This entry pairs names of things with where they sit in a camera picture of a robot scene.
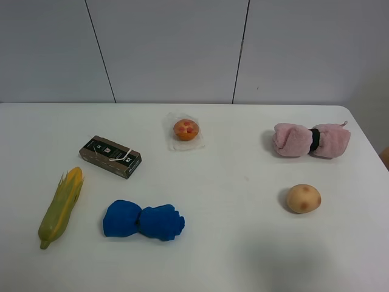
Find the toy corn cob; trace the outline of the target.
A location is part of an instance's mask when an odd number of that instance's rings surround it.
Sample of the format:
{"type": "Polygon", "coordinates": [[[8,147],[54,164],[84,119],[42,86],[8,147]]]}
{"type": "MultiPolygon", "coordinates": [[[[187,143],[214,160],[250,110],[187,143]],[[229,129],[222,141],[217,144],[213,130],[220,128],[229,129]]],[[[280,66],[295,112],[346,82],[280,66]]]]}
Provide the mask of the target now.
{"type": "Polygon", "coordinates": [[[79,167],[74,167],[61,176],[52,202],[38,229],[40,249],[47,249],[65,232],[83,183],[83,173],[79,167]]]}

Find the toy muffin in wrapper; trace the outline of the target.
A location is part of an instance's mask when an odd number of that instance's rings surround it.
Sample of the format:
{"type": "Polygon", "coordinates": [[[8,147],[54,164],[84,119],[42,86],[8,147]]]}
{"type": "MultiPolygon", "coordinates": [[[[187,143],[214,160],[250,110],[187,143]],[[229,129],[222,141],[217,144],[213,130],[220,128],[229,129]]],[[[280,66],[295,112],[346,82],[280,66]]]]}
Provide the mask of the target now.
{"type": "Polygon", "coordinates": [[[199,122],[184,113],[168,113],[162,119],[167,147],[171,151],[189,151],[205,147],[199,122]]]}

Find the dark brown small box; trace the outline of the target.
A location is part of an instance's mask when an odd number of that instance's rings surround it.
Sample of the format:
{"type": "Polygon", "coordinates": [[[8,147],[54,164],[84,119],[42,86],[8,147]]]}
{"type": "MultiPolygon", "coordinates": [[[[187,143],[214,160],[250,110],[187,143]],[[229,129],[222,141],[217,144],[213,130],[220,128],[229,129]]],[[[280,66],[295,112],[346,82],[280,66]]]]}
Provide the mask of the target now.
{"type": "Polygon", "coordinates": [[[79,154],[83,160],[125,179],[142,162],[139,152],[100,136],[91,138],[79,154]]]}

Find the blue rolled towel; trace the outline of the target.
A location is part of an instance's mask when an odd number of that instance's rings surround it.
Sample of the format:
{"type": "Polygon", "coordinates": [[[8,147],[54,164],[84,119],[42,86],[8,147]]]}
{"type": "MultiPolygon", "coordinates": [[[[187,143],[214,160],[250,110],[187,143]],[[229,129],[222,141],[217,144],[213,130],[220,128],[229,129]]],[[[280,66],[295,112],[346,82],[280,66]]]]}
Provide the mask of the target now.
{"type": "Polygon", "coordinates": [[[116,200],[107,208],[102,225],[106,237],[140,233],[165,242],[181,234],[185,218],[171,204],[142,209],[133,202],[116,200]]]}

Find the toy potato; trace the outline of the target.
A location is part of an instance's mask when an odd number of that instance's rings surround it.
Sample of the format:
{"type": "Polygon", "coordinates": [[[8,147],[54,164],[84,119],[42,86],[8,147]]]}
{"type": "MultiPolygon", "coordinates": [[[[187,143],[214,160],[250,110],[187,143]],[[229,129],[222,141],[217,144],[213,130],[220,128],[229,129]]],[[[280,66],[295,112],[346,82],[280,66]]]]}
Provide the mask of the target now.
{"type": "Polygon", "coordinates": [[[322,203],[319,191],[307,184],[298,184],[290,188],[286,195],[286,204],[291,211],[305,214],[316,210],[322,203]]]}

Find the pink rolled towel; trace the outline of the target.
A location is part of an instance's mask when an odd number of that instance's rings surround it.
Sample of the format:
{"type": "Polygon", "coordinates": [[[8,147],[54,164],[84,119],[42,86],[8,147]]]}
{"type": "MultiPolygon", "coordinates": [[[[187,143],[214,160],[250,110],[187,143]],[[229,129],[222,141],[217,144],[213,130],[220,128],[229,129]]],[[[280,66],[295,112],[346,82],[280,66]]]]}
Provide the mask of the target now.
{"type": "Polygon", "coordinates": [[[272,136],[274,150],[284,157],[313,155],[333,159],[343,155],[351,132],[343,124],[320,124],[313,128],[292,123],[278,123],[272,136]]]}

